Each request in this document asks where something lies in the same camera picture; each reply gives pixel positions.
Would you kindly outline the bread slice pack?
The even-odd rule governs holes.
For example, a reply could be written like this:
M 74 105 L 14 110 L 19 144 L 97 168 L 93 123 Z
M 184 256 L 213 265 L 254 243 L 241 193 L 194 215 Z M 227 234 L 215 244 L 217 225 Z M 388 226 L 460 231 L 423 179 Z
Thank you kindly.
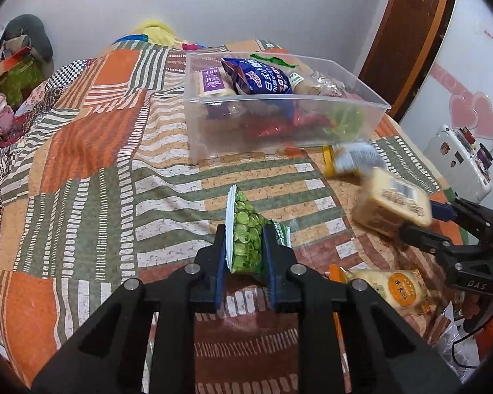
M 379 167 L 363 178 L 352 216 L 359 225 L 390 238 L 397 237 L 405 223 L 428 229 L 433 220 L 424 189 Z

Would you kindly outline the green pea snack bag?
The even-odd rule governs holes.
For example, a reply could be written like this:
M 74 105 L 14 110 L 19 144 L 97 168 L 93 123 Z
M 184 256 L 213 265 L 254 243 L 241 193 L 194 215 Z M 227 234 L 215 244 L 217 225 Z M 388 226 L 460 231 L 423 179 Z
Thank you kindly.
M 280 245 L 292 246 L 290 228 L 266 219 L 254 209 L 239 186 L 232 185 L 225 212 L 225 260 L 231 274 L 261 274 L 262 233 L 265 225 L 273 225 Z

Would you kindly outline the blue red white snack bag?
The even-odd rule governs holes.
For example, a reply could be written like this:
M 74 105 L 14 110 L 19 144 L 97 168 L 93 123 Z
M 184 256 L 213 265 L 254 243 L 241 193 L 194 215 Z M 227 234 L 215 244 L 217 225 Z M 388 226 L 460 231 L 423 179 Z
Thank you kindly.
M 293 93 L 288 76 L 279 68 L 255 59 L 221 58 L 221 63 L 237 94 Z

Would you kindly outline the purple coconut roll snack pack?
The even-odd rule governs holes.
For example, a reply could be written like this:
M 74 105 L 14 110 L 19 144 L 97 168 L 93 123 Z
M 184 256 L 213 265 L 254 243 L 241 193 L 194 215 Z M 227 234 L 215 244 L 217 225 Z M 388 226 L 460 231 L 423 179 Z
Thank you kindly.
M 223 68 L 211 67 L 192 74 L 195 95 L 200 98 L 235 96 L 228 75 Z

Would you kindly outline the green-edged cat ear crisps bag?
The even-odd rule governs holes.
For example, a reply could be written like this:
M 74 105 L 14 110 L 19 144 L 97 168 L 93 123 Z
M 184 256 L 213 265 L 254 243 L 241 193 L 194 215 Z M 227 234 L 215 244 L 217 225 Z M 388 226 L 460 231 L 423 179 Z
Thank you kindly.
M 313 71 L 299 60 L 263 56 L 262 54 L 251 54 L 250 57 L 268 63 L 270 66 L 280 68 L 287 75 L 293 94 L 343 99 L 348 97 L 343 82 L 326 76 L 319 71 Z

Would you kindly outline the orange label pastry pack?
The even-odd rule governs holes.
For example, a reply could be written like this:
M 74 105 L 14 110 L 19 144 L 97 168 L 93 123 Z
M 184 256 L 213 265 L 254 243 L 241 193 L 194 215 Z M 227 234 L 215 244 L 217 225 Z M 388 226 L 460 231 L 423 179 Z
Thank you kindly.
M 383 271 L 354 267 L 345 270 L 332 264 L 328 277 L 331 281 L 349 283 L 354 279 L 366 281 L 399 314 L 426 314 L 430 310 L 430 297 L 418 270 Z

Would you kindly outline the white sticker-covered suitcase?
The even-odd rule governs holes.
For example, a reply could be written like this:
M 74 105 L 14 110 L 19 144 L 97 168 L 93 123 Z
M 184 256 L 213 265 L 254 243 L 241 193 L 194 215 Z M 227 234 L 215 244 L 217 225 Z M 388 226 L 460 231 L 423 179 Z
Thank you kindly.
M 443 124 L 423 153 L 458 197 L 480 204 L 492 191 L 492 179 L 478 150 L 461 130 Z

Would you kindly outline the yellow-edged silver snack pack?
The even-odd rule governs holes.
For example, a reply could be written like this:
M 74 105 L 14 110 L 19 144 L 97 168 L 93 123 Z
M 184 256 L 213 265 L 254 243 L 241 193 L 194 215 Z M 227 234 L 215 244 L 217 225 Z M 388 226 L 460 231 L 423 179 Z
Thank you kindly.
M 386 169 L 386 163 L 369 142 L 344 142 L 322 147 L 327 178 L 365 176 L 374 168 Z

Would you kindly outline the patchwork striped bedspread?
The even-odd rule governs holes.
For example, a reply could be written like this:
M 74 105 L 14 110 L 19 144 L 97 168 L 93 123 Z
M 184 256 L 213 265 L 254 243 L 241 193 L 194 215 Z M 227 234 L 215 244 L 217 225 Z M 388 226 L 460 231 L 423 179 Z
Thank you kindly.
M 57 71 L 29 102 L 41 115 L 0 149 L 0 343 L 30 384 L 131 276 L 168 276 L 213 239 L 228 189 L 286 223 L 298 259 L 324 272 L 418 270 L 425 335 L 448 300 L 433 257 L 353 224 L 356 185 L 327 180 L 317 149 L 189 163 L 185 54 L 127 41 Z

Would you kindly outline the brown wooden door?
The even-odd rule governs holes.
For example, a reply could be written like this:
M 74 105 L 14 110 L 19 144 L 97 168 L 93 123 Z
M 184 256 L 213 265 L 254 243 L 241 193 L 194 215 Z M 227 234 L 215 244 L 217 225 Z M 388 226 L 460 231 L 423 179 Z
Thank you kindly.
M 359 79 L 390 105 L 399 122 L 443 42 L 455 0 L 388 0 Z

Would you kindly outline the clear plastic storage bin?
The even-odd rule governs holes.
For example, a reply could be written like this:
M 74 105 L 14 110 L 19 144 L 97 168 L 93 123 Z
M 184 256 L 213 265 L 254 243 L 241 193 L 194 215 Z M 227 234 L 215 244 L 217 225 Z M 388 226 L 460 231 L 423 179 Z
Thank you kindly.
M 222 68 L 221 58 L 252 59 L 251 54 L 299 60 L 313 71 L 344 83 L 348 97 L 336 98 L 299 94 L 260 94 L 200 98 L 195 95 L 192 74 L 201 69 Z M 192 52 L 186 56 L 184 106 L 189 137 L 189 158 L 193 162 L 237 153 L 273 151 L 283 148 L 318 147 L 353 142 L 371 137 L 389 104 L 353 73 L 333 60 L 269 52 Z M 245 114 L 270 115 L 295 109 L 327 116 L 332 127 L 323 128 L 296 141 L 247 143 L 239 130 Z

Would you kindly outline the pink plush toy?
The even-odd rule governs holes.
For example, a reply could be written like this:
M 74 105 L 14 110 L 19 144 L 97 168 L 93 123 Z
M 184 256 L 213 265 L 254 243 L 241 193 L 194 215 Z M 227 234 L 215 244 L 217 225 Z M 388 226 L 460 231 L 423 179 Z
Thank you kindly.
M 0 136 L 5 137 L 9 134 L 15 122 L 13 109 L 7 103 L 7 98 L 0 93 Z

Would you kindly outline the yellow plush pillow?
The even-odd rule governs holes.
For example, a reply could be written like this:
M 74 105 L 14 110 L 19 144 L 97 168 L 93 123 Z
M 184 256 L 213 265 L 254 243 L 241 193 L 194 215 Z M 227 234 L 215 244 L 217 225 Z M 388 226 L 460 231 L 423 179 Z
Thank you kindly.
M 140 41 L 154 45 L 165 45 L 179 48 L 184 51 L 206 49 L 205 45 L 188 42 L 177 36 L 172 28 L 157 19 L 147 19 L 136 26 L 136 29 L 128 35 L 115 40 L 116 43 L 125 41 Z

